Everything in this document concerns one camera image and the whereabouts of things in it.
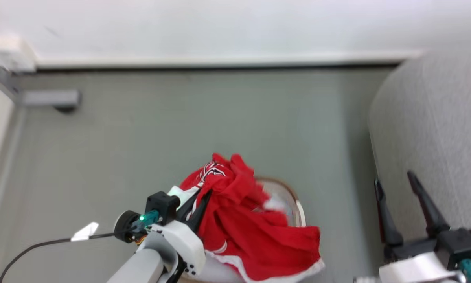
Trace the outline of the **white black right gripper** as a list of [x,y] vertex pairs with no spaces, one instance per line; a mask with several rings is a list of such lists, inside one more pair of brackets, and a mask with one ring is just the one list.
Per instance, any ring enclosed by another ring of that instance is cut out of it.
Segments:
[[[441,232],[449,231],[451,226],[445,220],[430,195],[426,192],[417,175],[413,171],[408,170],[407,177],[422,208],[428,237],[435,238]],[[377,178],[374,180],[374,190],[379,213],[381,241],[389,246],[403,245],[403,236],[394,224],[386,202],[383,186]],[[458,265],[456,265],[455,269],[449,270],[442,264],[435,253],[436,245],[430,252],[409,259],[399,260],[381,267],[379,269],[381,283],[446,283],[446,281],[467,283],[467,279]]]

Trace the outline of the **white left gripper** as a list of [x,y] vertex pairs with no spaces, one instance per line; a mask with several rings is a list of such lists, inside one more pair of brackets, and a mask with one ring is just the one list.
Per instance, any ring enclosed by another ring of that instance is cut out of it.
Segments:
[[125,211],[118,218],[114,231],[137,225],[132,231],[118,233],[115,237],[126,243],[140,242],[135,253],[114,274],[115,277],[182,277],[199,275],[206,264],[199,228],[212,195],[209,190],[197,206],[190,198],[177,210],[177,221],[161,226],[144,226],[142,215]]

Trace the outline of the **red sports garment white trim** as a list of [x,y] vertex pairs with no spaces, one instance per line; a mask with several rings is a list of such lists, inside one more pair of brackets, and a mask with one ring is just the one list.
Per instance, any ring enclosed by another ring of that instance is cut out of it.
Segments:
[[207,255],[245,283],[298,283],[325,268],[320,229],[290,226],[239,154],[214,153],[179,189],[181,197],[196,195],[197,206],[212,190],[198,237]]

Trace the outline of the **white laundry basket wooden rim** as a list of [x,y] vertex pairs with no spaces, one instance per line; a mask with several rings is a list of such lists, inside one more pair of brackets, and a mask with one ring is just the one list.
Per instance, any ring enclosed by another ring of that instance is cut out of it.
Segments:
[[[290,226],[304,227],[305,214],[295,191],[279,179],[257,176],[256,180],[263,185],[264,191],[271,197],[271,204],[279,206],[287,215]],[[184,272],[178,283],[245,283],[239,273],[210,255],[199,275],[188,275]]]

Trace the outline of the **grey fabric sofa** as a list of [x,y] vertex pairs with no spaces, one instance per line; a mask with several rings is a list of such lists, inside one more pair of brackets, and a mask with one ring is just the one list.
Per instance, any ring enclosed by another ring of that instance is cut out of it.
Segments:
[[405,239],[426,236],[409,170],[452,228],[471,228],[471,50],[402,63],[373,99],[368,127],[377,174]]

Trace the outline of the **grey metal floor bracket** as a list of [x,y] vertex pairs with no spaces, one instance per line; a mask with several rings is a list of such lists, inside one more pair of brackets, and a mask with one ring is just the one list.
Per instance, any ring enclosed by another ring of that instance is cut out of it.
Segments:
[[82,102],[79,90],[36,90],[23,92],[21,102],[26,107],[53,107],[60,113],[72,114]]

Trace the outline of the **white wall box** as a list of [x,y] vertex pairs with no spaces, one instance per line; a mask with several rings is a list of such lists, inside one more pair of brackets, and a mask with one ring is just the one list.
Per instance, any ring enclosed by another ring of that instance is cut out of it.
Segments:
[[0,35],[0,66],[11,72],[36,72],[36,55],[23,38]]

